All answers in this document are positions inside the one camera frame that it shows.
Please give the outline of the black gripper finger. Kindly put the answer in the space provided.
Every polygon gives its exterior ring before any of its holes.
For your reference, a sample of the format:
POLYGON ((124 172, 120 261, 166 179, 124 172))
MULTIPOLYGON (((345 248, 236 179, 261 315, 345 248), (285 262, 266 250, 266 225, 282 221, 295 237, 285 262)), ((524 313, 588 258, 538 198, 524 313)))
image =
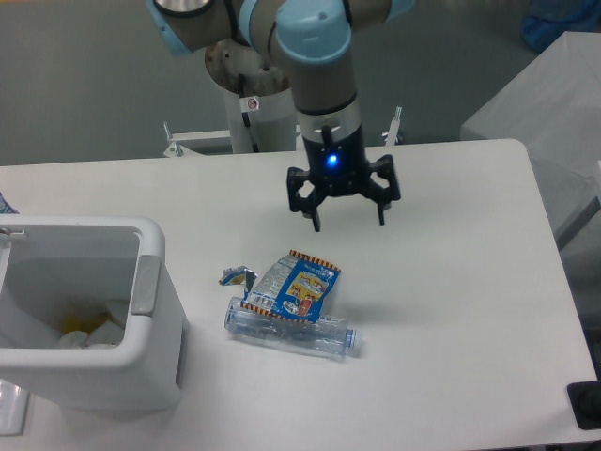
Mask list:
POLYGON ((321 223, 317 209, 326 199, 327 189, 321 182, 314 180, 310 171, 294 166, 287 169, 286 189, 289 209, 292 212, 301 212, 305 218, 309 218, 312 221, 314 231, 319 232, 321 223), (302 196, 300 189, 305 183, 312 184, 314 188, 307 196, 302 196))
POLYGON ((377 204, 378 222, 384 226, 384 212, 391 207, 394 201, 401 199, 400 186, 391 154, 385 154, 375 162, 367 164, 366 187, 363 189, 363 194, 377 204))

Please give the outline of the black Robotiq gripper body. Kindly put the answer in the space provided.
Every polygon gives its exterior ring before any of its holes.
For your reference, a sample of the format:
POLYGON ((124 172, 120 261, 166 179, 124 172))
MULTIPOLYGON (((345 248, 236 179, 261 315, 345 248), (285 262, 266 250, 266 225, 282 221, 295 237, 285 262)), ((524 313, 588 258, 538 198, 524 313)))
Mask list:
POLYGON ((307 181, 313 186, 309 197, 369 197, 372 179, 362 127, 341 140, 335 140, 328 127, 322 131, 326 132, 326 142, 322 135, 317 141, 302 137, 309 164, 307 181))

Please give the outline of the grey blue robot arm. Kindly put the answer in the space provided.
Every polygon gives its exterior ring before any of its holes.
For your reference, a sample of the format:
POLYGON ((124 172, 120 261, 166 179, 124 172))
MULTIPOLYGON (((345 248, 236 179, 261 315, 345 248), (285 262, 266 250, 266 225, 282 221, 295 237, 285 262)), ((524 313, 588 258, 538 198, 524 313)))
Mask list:
POLYGON ((382 214, 401 197, 393 157, 369 162, 351 53, 355 31, 408 12, 410 1, 149 1, 175 54, 238 39, 287 77, 309 167, 287 170, 289 208, 320 228, 328 197, 360 194, 382 214))

